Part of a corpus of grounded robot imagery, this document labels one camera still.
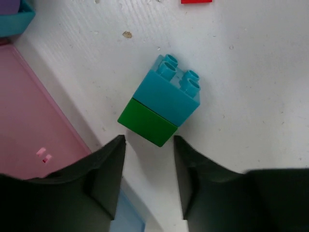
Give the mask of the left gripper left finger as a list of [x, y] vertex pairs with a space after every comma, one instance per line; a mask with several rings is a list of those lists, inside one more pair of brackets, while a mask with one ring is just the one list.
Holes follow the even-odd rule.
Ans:
[[44, 178], [0, 176], [3, 232], [107, 232], [115, 217], [126, 153], [118, 135]]

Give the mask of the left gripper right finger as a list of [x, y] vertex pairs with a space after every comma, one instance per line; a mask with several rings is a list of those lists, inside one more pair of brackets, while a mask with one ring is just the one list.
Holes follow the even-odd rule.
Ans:
[[306, 232], [307, 168], [236, 173], [175, 136], [174, 158], [183, 219], [191, 232]]

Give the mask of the green teal lego pair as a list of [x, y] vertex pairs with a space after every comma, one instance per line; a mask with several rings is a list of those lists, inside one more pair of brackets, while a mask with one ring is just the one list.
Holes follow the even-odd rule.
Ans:
[[118, 118], [118, 123], [162, 147], [200, 106], [199, 75], [159, 55]]

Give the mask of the teal green lego stack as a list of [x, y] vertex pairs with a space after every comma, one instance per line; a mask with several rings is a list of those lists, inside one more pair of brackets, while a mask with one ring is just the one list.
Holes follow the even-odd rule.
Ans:
[[35, 15], [35, 10], [27, 0], [1, 0], [0, 37], [24, 33]]

